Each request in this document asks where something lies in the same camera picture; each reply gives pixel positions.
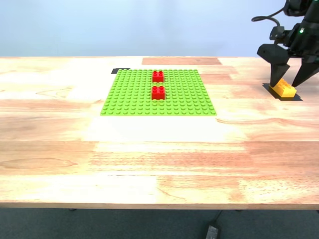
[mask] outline wooden table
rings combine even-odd
[[[100,117],[113,68],[198,69],[218,116]],[[297,102],[269,77],[259,58],[1,58],[0,207],[319,210],[319,76]]]

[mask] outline cable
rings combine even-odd
[[[267,19],[267,20],[270,20],[270,21],[273,21],[274,23],[276,23],[277,26],[280,26],[280,22],[277,19],[273,18],[273,16],[276,16],[277,14],[281,13],[283,10],[284,10],[284,7],[282,9],[280,9],[279,11],[277,11],[277,12],[275,12],[275,13],[269,15],[269,16],[256,16],[256,17],[253,17],[251,19],[251,21],[252,22],[256,22],[256,21],[263,21],[263,20]]]
[[[215,219],[211,221],[212,224],[217,223],[217,220],[218,220],[218,218],[219,218],[219,216],[220,216],[220,214],[221,214],[222,212],[223,212],[223,210],[219,210],[219,212],[218,212],[217,216],[215,217]]]

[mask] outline lego studs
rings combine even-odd
[[[165,100],[165,87],[152,87],[152,100]]]
[[[153,82],[164,82],[164,72],[163,71],[153,71],[152,81]]]

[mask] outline lego baseplate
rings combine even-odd
[[[153,71],[164,82],[152,82]],[[165,87],[165,100],[152,100],[152,86]],[[101,116],[215,116],[216,111],[197,70],[118,70]]]

